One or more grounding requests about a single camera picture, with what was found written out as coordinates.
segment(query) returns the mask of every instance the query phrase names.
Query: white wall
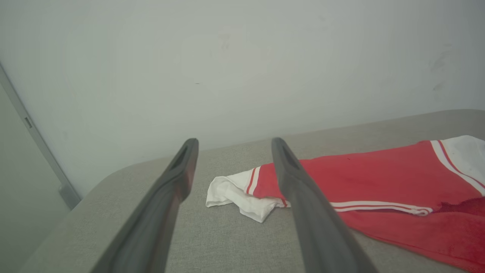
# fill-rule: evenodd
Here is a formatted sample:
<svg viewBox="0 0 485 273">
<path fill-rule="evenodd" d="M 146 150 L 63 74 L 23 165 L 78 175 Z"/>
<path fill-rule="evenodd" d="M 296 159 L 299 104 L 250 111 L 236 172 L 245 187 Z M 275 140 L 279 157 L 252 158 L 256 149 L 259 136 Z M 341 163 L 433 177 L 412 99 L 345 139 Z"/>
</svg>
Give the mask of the white wall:
<svg viewBox="0 0 485 273">
<path fill-rule="evenodd" d="M 68 214 L 60 185 L 0 85 L 0 272 L 17 272 Z"/>
<path fill-rule="evenodd" d="M 484 13 L 480 0 L 3 0 L 0 60 L 85 195 L 189 137 L 208 149 L 485 109 Z"/>
</svg>

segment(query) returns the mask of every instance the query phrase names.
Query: gray fabric surface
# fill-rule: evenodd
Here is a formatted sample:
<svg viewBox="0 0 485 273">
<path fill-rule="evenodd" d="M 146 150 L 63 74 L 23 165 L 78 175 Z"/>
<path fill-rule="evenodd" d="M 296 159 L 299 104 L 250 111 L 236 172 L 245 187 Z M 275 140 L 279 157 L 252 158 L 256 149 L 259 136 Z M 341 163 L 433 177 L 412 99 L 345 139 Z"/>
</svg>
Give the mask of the gray fabric surface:
<svg viewBox="0 0 485 273">
<path fill-rule="evenodd" d="M 389 149 L 425 139 L 471 135 L 485 139 L 485 111 L 450 110 L 284 137 L 300 159 Z M 21 272 L 85 273 L 168 165 L 157 159 L 106 177 L 61 222 Z M 215 176 L 272 161 L 270 140 L 203 151 L 192 193 L 181 205 L 167 272 L 303 272 L 291 209 L 277 208 L 263 223 L 234 204 L 205 207 Z M 461 270 L 354 232 L 380 272 L 451 273 Z"/>
</svg>

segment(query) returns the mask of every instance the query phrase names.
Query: folded clothing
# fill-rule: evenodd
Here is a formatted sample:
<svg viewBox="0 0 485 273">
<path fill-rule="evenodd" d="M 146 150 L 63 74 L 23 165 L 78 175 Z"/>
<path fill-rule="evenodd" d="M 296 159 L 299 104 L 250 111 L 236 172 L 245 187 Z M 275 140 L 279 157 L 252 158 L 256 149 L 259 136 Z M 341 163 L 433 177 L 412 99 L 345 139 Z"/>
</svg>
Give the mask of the folded clothing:
<svg viewBox="0 0 485 273">
<path fill-rule="evenodd" d="M 348 226 L 470 272 L 485 272 L 485 141 L 472 136 L 300 160 Z M 273 163 L 209 186 L 206 206 L 235 203 L 263 222 L 289 207 Z"/>
</svg>

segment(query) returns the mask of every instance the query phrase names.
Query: white door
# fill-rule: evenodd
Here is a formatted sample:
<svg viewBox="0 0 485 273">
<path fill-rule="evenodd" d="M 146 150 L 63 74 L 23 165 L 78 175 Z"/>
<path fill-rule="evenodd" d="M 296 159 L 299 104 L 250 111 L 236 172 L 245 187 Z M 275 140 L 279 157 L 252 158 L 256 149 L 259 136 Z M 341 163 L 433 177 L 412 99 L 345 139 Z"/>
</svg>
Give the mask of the white door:
<svg viewBox="0 0 485 273">
<path fill-rule="evenodd" d="M 17 272 L 69 208 L 0 85 L 0 272 Z"/>
</svg>

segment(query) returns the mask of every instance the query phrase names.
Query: metal strip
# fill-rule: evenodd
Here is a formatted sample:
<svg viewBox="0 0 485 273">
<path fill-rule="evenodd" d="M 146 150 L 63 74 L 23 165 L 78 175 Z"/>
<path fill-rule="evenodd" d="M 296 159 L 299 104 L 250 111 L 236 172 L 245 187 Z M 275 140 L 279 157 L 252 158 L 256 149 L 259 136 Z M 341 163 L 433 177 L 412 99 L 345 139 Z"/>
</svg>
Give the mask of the metal strip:
<svg viewBox="0 0 485 273">
<path fill-rule="evenodd" d="M 3 67 L 1 64 L 0 64 L 0 85 L 2 85 L 3 89 L 5 89 L 7 96 L 9 97 L 15 110 L 20 116 L 20 119 L 22 119 L 22 121 L 24 122 L 25 127 L 29 131 L 33 140 L 39 147 L 40 152 L 49 163 L 50 167 L 56 174 L 59 181 L 61 181 L 61 186 L 59 187 L 59 194 L 62 196 L 67 206 L 70 209 L 74 209 L 74 207 L 81 201 L 80 196 L 72 187 L 68 178 L 66 177 L 61 167 L 57 163 L 57 160 L 55 159 L 54 155 L 52 155 L 52 153 L 49 150 L 49 147 L 45 143 L 44 139 L 40 135 L 37 128 L 35 127 L 34 122 L 32 121 L 29 114 L 27 113 L 27 110 L 25 109 L 24 104 L 22 103 L 19 96 L 17 95 L 17 92 L 15 92 L 15 89 L 12 86 L 12 83 L 10 82 L 10 80 L 8 79 L 7 74 L 3 70 Z"/>
</svg>

